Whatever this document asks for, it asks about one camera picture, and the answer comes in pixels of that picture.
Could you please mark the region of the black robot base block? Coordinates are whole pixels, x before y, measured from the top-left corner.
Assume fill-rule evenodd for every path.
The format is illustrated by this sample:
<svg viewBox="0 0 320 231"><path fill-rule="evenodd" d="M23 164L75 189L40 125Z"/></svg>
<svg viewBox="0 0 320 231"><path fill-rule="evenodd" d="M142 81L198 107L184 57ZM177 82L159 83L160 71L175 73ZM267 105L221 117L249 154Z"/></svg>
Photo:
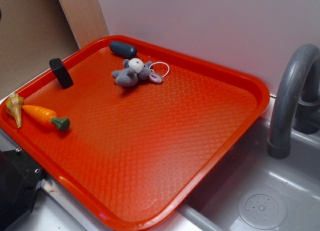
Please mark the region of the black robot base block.
<svg viewBox="0 0 320 231"><path fill-rule="evenodd" d="M43 168L22 148L0 153L0 229L7 231L33 212Z"/></svg>

